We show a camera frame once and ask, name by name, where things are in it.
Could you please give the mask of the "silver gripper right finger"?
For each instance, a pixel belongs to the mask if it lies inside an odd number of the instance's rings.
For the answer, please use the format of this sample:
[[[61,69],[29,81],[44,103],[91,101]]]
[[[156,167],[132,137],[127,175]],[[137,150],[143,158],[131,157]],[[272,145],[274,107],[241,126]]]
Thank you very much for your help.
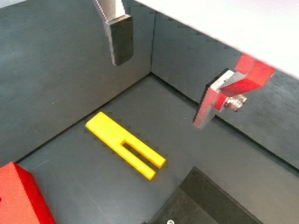
[[[224,109],[229,108],[237,111],[247,101],[243,94],[233,93],[228,96],[221,92],[221,88],[231,86],[236,81],[240,81],[244,75],[225,69],[221,74],[205,86],[205,90],[200,99],[200,106],[193,118],[193,126],[201,129],[211,118]]]

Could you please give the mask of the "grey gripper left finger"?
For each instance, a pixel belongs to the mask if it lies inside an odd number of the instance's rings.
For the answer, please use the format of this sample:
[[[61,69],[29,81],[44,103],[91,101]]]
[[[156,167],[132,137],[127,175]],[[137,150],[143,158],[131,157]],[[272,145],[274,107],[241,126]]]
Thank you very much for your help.
[[[133,56],[133,18],[121,0],[92,0],[107,33],[112,64],[120,66]]]

